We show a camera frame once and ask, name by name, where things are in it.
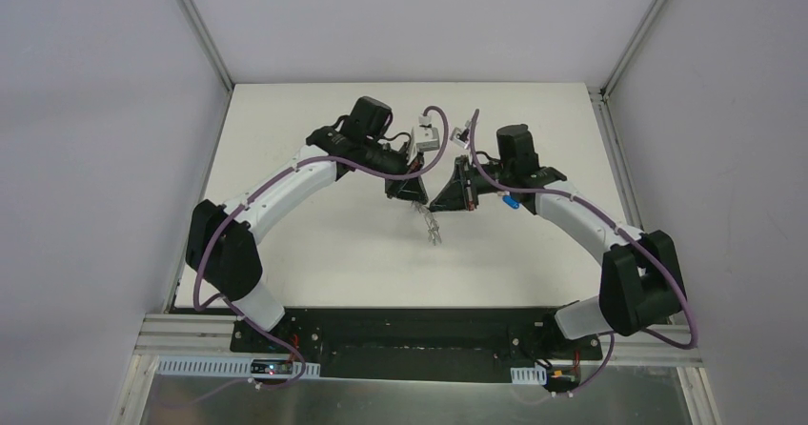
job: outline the blue object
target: blue object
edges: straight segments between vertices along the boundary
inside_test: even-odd
[[[511,209],[519,209],[519,202],[515,201],[509,194],[502,196],[502,201],[511,206]]]

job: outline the blue connector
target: blue connector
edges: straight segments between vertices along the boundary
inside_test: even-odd
[[[502,196],[502,201],[508,206],[511,206],[511,209],[519,209],[519,202],[515,201],[509,194]]]

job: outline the robotic arm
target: robotic arm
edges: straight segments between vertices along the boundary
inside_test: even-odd
[[[400,151],[380,144],[392,118],[388,106],[367,96],[360,98],[350,115],[312,132],[306,145],[262,184],[220,206],[210,200],[199,203],[192,215],[186,250],[188,265],[199,272],[216,230],[230,217],[232,221],[215,239],[201,273],[259,326],[265,330],[274,327],[284,308],[260,280],[263,269],[256,248],[269,230],[306,198],[353,171],[346,163],[377,173],[408,174],[421,170],[424,152],[439,148],[437,130],[426,116]],[[427,202],[420,177],[388,179],[385,190],[390,198]]]
[[[455,130],[454,142],[464,144],[467,132]],[[552,318],[545,319],[544,329],[549,330],[542,332],[541,345],[545,350],[563,349],[589,334],[634,334],[681,310],[676,295],[657,268],[593,211],[563,196],[580,193],[564,174],[539,165],[527,126],[500,128],[496,140],[500,157],[482,165],[483,171],[502,186],[547,191],[514,192],[503,195],[503,200],[514,209],[524,206],[529,213],[556,224],[586,249],[602,269],[598,296],[563,307]],[[429,209],[473,211],[479,203],[478,197],[492,192],[499,189],[481,175],[468,156],[462,155],[454,162],[450,182]],[[620,228],[659,260],[682,288],[670,236],[662,231],[644,233],[636,227]]]

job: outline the chain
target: chain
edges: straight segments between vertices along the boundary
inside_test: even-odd
[[[424,221],[427,222],[427,233],[429,234],[429,240],[433,246],[436,246],[437,243],[443,243],[440,239],[440,225],[437,224],[437,220],[434,219],[434,215],[421,203],[417,201],[413,201],[413,208],[416,211],[424,215]]]

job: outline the metal frame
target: metal frame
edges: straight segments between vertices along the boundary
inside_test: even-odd
[[[224,116],[226,116],[234,87],[230,73],[193,0],[177,0],[177,2],[196,34],[200,47],[208,56],[228,93],[227,106],[224,112]],[[658,19],[659,13],[666,2],[667,0],[654,0],[652,2],[604,87],[589,88],[597,123],[619,188],[623,210],[627,221],[639,227],[642,226],[642,221],[636,202],[631,172],[609,111],[609,99],[626,68],[640,49],[649,30]],[[216,145],[223,127],[224,118],[216,139]],[[215,149],[216,147],[212,149],[208,171],[200,189],[200,197],[204,194],[204,189],[207,186]],[[182,271],[183,262],[182,258],[179,258],[174,273],[174,281],[164,301],[162,309],[164,313],[168,312],[172,306]],[[130,367],[118,399],[115,409],[116,414],[112,423],[140,423],[149,399],[152,379],[161,356],[192,357],[201,355],[222,358],[232,356],[230,341],[234,321],[235,317],[232,315],[147,314],[133,350]],[[689,337],[689,331],[686,326],[662,325],[654,328],[674,339],[685,340]],[[602,337],[600,342],[606,348],[610,343],[607,337]],[[256,357],[272,357],[272,355],[256,354]],[[581,363],[584,365],[596,365],[599,362],[582,361]],[[693,423],[696,425],[721,423],[698,350],[680,351],[647,334],[635,334],[631,337],[617,336],[615,351],[610,364],[614,366],[676,367],[682,383],[684,401]]]

